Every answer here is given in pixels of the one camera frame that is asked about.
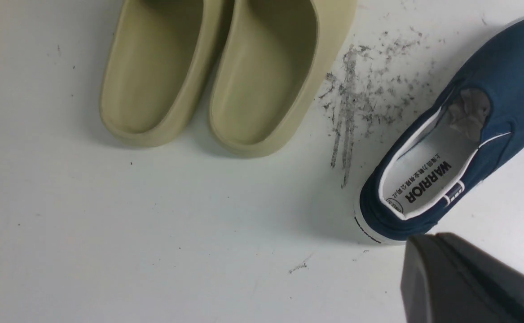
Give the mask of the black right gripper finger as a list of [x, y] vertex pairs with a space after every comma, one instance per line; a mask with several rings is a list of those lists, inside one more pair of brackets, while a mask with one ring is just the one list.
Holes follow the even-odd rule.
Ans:
[[524, 274], [452, 233], [408, 238], [400, 290], [408, 323], [524, 323]]

